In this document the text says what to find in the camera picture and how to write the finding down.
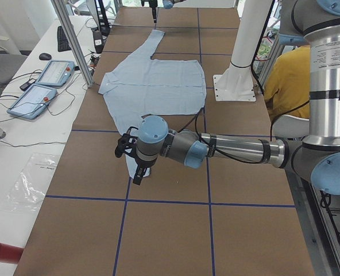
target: blue joint cap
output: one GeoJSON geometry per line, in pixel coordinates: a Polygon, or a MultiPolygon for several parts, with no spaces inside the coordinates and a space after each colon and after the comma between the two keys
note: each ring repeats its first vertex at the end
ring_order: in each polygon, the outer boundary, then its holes
{"type": "Polygon", "coordinates": [[[190,147],[184,160],[184,165],[191,168],[199,168],[208,152],[207,146],[196,141],[190,147]]]}
{"type": "Polygon", "coordinates": [[[160,116],[148,116],[142,120],[138,138],[147,144],[156,144],[165,139],[169,132],[168,123],[160,116]]]}
{"type": "Polygon", "coordinates": [[[317,189],[340,195],[340,152],[322,159],[313,169],[310,179],[317,189]]]}
{"type": "Polygon", "coordinates": [[[303,36],[293,36],[290,34],[279,34],[279,42],[281,45],[302,46],[308,45],[308,41],[303,36]]]}
{"type": "Polygon", "coordinates": [[[340,0],[317,0],[323,10],[335,16],[340,16],[340,0]]]}
{"type": "Polygon", "coordinates": [[[163,4],[164,4],[164,8],[167,10],[174,7],[174,3],[169,0],[163,0],[163,4]]]}

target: black mouse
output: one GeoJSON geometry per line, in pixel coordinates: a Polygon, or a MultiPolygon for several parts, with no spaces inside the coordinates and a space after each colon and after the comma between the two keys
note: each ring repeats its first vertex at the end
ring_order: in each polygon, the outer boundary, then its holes
{"type": "Polygon", "coordinates": [[[40,60],[51,60],[51,55],[49,53],[41,53],[38,58],[40,60]]]}

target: white table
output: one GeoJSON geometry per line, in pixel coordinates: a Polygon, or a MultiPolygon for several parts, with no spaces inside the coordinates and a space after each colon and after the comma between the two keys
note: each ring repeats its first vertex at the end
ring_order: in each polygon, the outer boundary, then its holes
{"type": "MultiPolygon", "coordinates": [[[[89,17],[85,16],[72,16],[71,22],[74,26],[76,35],[80,42],[84,55],[95,51],[92,39],[92,32],[88,28],[92,26],[93,21],[86,21],[89,17]]],[[[55,20],[46,34],[41,38],[32,53],[26,59],[25,63],[16,73],[16,76],[22,75],[27,72],[32,72],[36,69],[43,69],[47,61],[38,59],[42,52],[47,52],[52,55],[52,59],[57,60],[75,60],[72,51],[58,52],[56,42],[56,30],[60,25],[58,20],[55,20]]],[[[19,86],[28,80],[29,76],[18,78],[9,84],[3,95],[16,95],[22,94],[19,86]]],[[[66,87],[58,89],[58,93],[63,91],[66,87]]],[[[19,118],[0,122],[0,127],[6,132],[4,141],[13,145],[33,144],[38,142],[66,142],[72,123],[76,118],[78,110],[81,106],[87,86],[85,85],[82,75],[79,75],[73,85],[68,91],[76,96],[72,106],[65,112],[58,116],[51,116],[46,110],[37,119],[33,121],[22,120],[19,118]]],[[[0,102],[6,106],[10,106],[16,99],[15,98],[1,98],[0,102]]],[[[49,108],[51,112],[58,113],[66,108],[72,100],[72,96],[66,92],[58,96],[51,102],[49,108]]],[[[0,121],[12,118],[6,113],[6,108],[0,105],[0,121]]],[[[32,230],[32,226],[37,217],[35,213],[13,213],[7,212],[2,209],[2,203],[6,198],[7,193],[15,184],[19,173],[27,164],[32,153],[38,152],[42,154],[61,155],[64,149],[64,144],[55,145],[37,145],[32,147],[13,148],[6,144],[0,143],[0,242],[11,244],[14,246],[25,247],[27,239],[32,230]]],[[[0,263],[0,276],[13,275],[16,265],[0,263]]]]}

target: yellow shirt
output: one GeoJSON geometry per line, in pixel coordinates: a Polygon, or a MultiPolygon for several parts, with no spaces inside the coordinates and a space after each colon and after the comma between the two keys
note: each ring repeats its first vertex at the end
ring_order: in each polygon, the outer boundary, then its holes
{"type": "MultiPolygon", "coordinates": [[[[271,120],[309,100],[310,47],[302,46],[281,55],[275,62],[266,82],[264,98],[271,120]]],[[[290,115],[309,118],[309,104],[290,112],[290,115]]]]}

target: tiled surface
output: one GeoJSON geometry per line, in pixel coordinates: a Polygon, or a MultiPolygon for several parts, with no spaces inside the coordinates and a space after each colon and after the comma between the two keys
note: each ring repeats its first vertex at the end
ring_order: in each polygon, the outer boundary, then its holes
{"type": "MultiPolygon", "coordinates": [[[[127,27],[109,36],[96,83],[152,28],[164,27],[153,58],[198,60],[212,88],[213,75],[230,63],[237,11],[160,10],[158,22],[150,9],[123,8],[117,23],[127,27]]],[[[97,91],[87,91],[15,276],[314,274],[283,171],[217,158],[194,170],[159,157],[136,186],[125,159],[114,157],[119,136],[97,91]]],[[[193,116],[164,117],[179,130],[193,116]]],[[[216,102],[207,89],[205,117],[198,118],[199,131],[205,127],[266,139],[263,98],[216,102]]]]}
{"type": "Polygon", "coordinates": [[[110,275],[123,206],[46,198],[14,275],[110,275]]]}

